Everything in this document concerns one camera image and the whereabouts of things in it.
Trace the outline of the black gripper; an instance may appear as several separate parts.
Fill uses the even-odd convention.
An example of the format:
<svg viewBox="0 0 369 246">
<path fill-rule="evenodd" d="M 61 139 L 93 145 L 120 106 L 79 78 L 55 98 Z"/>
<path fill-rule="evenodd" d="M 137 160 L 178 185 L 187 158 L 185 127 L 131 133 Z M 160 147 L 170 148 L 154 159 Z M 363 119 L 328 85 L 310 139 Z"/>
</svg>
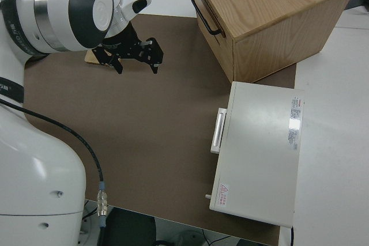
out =
<svg viewBox="0 0 369 246">
<path fill-rule="evenodd" d="M 144 62 L 150 66 L 153 74 L 157 74 L 164 56 L 154 37 L 141 41 L 132 26 L 128 26 L 115 36 L 105 38 L 99 46 L 92 49 L 92 53 L 99 64 L 112 66 L 118 74 L 123 73 L 119 59 Z"/>
</svg>

